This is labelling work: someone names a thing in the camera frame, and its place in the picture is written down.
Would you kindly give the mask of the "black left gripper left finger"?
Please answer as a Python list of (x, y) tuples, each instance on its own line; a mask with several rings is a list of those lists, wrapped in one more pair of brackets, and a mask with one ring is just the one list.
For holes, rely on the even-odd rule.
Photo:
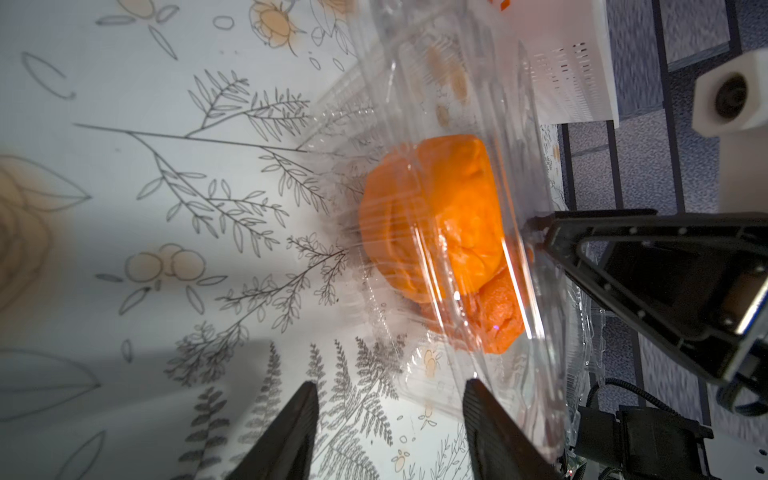
[(318, 420), (317, 386), (305, 381), (226, 479), (308, 479)]

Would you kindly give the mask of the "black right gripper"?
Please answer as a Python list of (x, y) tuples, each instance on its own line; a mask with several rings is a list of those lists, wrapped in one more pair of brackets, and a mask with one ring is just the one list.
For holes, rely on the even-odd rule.
[[(714, 384), (767, 381), (767, 216), (556, 212), (528, 226), (603, 307)], [(711, 479), (712, 430), (649, 407), (581, 407), (574, 453), (626, 479)]]

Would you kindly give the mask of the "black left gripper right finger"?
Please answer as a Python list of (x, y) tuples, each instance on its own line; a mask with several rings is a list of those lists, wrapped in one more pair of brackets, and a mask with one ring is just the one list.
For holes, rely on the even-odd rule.
[(560, 478), (479, 379), (466, 382), (462, 412), (474, 479)]

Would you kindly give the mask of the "orange fruit six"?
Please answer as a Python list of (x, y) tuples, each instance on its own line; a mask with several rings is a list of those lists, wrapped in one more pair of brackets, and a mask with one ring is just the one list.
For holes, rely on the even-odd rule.
[(505, 353), (525, 331), (515, 287), (507, 266), (476, 292), (462, 295), (462, 311), (471, 338), (480, 338), (487, 354)]

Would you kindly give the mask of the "orange fruit five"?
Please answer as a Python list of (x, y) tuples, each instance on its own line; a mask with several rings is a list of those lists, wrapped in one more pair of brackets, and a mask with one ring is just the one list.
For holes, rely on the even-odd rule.
[(424, 304), (447, 291), (429, 265), (448, 263), (462, 295), (504, 259), (504, 229), (491, 162), (473, 135), (401, 145), (365, 180), (358, 208), (365, 253), (389, 285)]

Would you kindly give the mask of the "clear clamshell container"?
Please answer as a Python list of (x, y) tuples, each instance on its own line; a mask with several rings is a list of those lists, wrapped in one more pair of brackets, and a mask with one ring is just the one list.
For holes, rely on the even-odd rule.
[(488, 1), (348, 1), (356, 65), (313, 108), (337, 292), (384, 377), (462, 415), (481, 381), (544, 459), (577, 428), (582, 315), (545, 251), (555, 217), (532, 56)]

